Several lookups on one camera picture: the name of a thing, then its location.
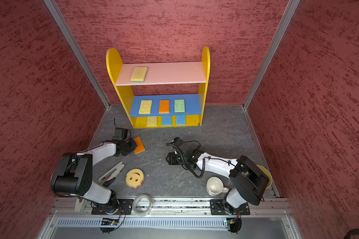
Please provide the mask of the orange sponge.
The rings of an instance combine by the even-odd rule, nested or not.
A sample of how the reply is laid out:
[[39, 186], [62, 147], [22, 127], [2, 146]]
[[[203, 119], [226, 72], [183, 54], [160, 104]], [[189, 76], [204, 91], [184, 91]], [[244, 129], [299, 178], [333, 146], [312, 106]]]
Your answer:
[[138, 153], [141, 153], [141, 152], [145, 151], [145, 147], [144, 147], [140, 137], [134, 138], [134, 141], [135, 141], [135, 143], [137, 145], [135, 150], [134, 150], [134, 154], [138, 154]]
[[159, 114], [169, 114], [169, 113], [170, 113], [170, 100], [160, 100]]

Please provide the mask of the yellow smiley face sponge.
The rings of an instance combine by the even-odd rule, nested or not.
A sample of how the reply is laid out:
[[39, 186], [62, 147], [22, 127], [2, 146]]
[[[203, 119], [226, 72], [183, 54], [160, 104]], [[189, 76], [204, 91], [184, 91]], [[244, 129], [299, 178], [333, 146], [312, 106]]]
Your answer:
[[145, 180], [145, 177], [144, 177], [142, 170], [135, 168], [135, 169], [130, 170], [126, 174], [125, 182], [128, 187], [137, 189], [138, 187], [142, 186], [144, 180]]

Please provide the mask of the light green sponge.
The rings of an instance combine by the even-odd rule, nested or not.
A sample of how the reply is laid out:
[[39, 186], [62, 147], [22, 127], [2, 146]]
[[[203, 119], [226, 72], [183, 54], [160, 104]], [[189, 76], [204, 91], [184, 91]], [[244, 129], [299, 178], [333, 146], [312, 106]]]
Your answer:
[[174, 107], [175, 107], [175, 113], [185, 113], [185, 100], [176, 99]]

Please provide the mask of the green scrub sponge dark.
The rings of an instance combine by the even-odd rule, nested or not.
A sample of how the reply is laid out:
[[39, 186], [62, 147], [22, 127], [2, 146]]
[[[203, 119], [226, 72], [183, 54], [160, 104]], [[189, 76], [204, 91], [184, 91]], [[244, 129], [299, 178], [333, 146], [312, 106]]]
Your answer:
[[144, 82], [148, 67], [135, 67], [131, 75], [131, 82]]

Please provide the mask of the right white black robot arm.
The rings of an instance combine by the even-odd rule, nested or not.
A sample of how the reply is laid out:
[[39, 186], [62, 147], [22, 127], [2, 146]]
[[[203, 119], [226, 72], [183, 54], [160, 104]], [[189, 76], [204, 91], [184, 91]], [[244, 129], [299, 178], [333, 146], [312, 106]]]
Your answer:
[[199, 146], [192, 149], [188, 143], [179, 137], [166, 143], [174, 150], [168, 153], [166, 162], [182, 166], [196, 178], [202, 178], [205, 172], [228, 178], [234, 188], [228, 191], [225, 204], [232, 208], [238, 208], [244, 203], [258, 206], [262, 202], [266, 189], [271, 185], [270, 176], [249, 157], [217, 157], [200, 150]]

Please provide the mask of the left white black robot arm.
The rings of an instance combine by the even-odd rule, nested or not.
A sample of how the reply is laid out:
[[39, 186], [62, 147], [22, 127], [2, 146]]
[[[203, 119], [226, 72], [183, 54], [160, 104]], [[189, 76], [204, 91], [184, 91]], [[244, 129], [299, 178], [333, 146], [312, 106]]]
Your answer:
[[63, 197], [83, 198], [98, 207], [116, 210], [119, 207], [116, 193], [93, 181], [93, 166], [111, 156], [126, 156], [136, 147], [131, 131], [117, 127], [111, 140], [86, 151], [65, 153], [51, 176], [52, 192]]

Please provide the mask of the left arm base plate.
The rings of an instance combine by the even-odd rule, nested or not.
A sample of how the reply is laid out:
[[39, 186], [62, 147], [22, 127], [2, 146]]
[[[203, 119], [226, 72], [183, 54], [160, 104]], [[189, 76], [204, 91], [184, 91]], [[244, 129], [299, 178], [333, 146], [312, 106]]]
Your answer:
[[92, 215], [116, 216], [120, 214], [130, 215], [133, 199], [116, 199], [116, 205], [91, 203]]

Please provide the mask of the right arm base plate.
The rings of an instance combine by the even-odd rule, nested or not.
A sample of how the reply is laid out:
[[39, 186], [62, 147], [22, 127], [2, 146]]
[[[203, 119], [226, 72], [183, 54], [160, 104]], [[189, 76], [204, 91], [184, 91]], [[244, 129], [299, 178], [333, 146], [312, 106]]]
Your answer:
[[222, 199], [210, 200], [210, 211], [212, 215], [230, 215], [230, 216], [247, 216], [250, 215], [248, 203], [240, 205], [238, 208], [233, 208]]

